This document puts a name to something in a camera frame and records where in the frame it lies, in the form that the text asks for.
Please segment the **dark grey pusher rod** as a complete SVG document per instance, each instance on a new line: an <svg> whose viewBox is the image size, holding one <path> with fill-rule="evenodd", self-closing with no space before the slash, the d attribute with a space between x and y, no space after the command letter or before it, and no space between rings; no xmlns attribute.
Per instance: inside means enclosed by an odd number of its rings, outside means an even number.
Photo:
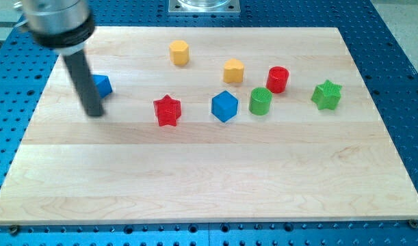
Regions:
<svg viewBox="0 0 418 246"><path fill-rule="evenodd" d="M102 116L104 109L101 96L94 83L84 51L64 55L63 60L85 113L92 117Z"/></svg>

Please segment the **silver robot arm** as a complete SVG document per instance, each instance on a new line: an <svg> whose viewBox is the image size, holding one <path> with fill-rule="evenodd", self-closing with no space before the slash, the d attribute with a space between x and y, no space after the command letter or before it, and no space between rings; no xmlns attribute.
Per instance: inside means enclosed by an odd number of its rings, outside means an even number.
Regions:
<svg viewBox="0 0 418 246"><path fill-rule="evenodd" d="M16 27L28 31L35 43L60 54L88 116L104 114L84 46L95 30L86 0L21 0L14 4L23 20Z"/></svg>

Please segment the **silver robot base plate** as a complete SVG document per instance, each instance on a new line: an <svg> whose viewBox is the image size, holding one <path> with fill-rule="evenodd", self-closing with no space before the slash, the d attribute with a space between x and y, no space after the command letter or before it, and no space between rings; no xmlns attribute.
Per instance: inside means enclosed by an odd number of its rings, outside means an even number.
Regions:
<svg viewBox="0 0 418 246"><path fill-rule="evenodd" d="M240 0L168 0L168 13L172 16L238 15Z"/></svg>

